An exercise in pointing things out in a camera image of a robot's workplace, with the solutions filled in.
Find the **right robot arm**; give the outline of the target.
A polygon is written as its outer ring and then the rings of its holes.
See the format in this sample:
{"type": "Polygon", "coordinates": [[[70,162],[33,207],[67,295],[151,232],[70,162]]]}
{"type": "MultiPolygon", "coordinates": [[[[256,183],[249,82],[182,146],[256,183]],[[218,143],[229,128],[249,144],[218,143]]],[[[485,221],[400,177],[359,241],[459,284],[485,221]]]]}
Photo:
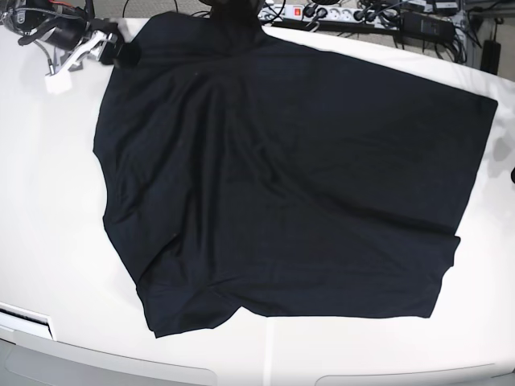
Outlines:
{"type": "Polygon", "coordinates": [[[119,67],[137,57],[116,22],[96,17],[92,1],[2,1],[1,25],[19,36],[19,46],[40,48],[52,76],[81,68],[85,59],[119,67]]]}

